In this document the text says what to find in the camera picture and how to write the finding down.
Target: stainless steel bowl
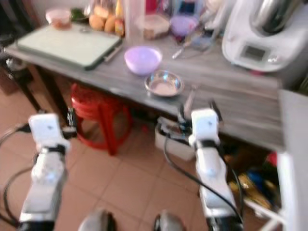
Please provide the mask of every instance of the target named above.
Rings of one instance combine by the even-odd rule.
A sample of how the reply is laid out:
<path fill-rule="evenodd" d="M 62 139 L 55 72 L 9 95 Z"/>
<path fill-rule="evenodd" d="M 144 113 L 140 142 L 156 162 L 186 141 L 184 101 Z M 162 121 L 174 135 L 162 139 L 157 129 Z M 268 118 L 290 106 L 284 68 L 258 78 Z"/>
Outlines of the stainless steel bowl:
<path fill-rule="evenodd" d="M 184 89 L 184 84 L 179 76 L 163 70 L 151 74 L 146 78 L 144 84 L 150 93 L 163 97 L 179 95 Z"/>

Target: bottle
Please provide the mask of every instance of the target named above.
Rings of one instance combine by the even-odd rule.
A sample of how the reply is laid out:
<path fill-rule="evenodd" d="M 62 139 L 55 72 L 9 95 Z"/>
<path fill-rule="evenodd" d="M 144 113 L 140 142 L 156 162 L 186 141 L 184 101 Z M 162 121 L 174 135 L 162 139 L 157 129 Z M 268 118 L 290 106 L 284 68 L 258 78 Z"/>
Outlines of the bottle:
<path fill-rule="evenodd" d="M 116 8 L 115 8 L 115 33 L 121 37 L 125 36 L 125 24 L 124 24 L 124 14 L 123 14 L 123 6 L 121 0 L 117 0 Z"/>

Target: red stool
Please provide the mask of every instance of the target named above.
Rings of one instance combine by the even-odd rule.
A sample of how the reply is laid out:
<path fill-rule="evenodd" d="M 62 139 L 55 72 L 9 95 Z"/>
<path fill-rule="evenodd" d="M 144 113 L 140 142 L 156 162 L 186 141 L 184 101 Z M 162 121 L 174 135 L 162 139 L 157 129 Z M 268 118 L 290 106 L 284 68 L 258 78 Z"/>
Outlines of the red stool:
<path fill-rule="evenodd" d="M 132 119 L 126 106 L 115 99 L 108 98 L 98 92 L 89 90 L 78 84 L 72 86 L 72 105 L 78 118 L 77 135 L 78 138 L 87 146 L 96 149 L 107 149 L 110 155 L 115 155 L 120 146 L 128 137 Z M 125 134 L 117 140 L 113 131 L 113 118 L 119 112 L 124 112 L 128 120 L 128 129 Z M 104 142 L 93 142 L 85 138 L 82 130 L 84 119 L 96 121 L 100 125 Z"/>

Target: cutting board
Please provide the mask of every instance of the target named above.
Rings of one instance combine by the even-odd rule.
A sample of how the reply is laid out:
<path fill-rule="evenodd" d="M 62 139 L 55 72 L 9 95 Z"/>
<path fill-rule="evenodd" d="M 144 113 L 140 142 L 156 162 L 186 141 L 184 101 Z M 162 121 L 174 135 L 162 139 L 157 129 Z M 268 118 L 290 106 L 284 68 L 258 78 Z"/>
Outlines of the cutting board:
<path fill-rule="evenodd" d="M 35 30 L 19 39 L 17 47 L 85 69 L 93 69 L 114 54 L 121 43 L 119 36 L 72 24 L 67 30 L 57 30 L 51 25 Z"/>

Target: table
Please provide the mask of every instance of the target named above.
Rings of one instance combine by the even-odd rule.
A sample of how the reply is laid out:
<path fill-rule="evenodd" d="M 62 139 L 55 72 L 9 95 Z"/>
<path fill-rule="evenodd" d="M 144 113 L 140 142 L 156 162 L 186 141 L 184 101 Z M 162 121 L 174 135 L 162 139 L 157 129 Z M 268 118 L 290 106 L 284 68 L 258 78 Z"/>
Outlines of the table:
<path fill-rule="evenodd" d="M 192 107 L 207 107 L 207 100 L 214 99 L 224 119 L 221 133 L 269 150 L 284 149 L 278 97 L 280 81 L 277 78 L 254 75 L 233 66 L 223 57 L 219 44 L 203 55 L 188 50 L 183 54 L 184 58 L 173 60 L 171 56 L 179 48 L 172 38 L 147 43 L 162 52 L 160 68 L 183 79 L 186 87 L 180 96 L 164 99 L 150 95 L 144 88 L 144 78 L 130 73 L 125 65 L 126 44 L 110 62 L 102 63 L 91 71 L 21 51 L 15 44 L 7 47 L 6 52 L 30 63 L 29 69 L 47 100 L 65 118 L 67 106 L 63 97 L 52 77 L 42 74 L 42 68 L 173 118 L 177 115 L 179 104 L 187 99 L 190 85 L 198 84 L 199 90 Z"/>

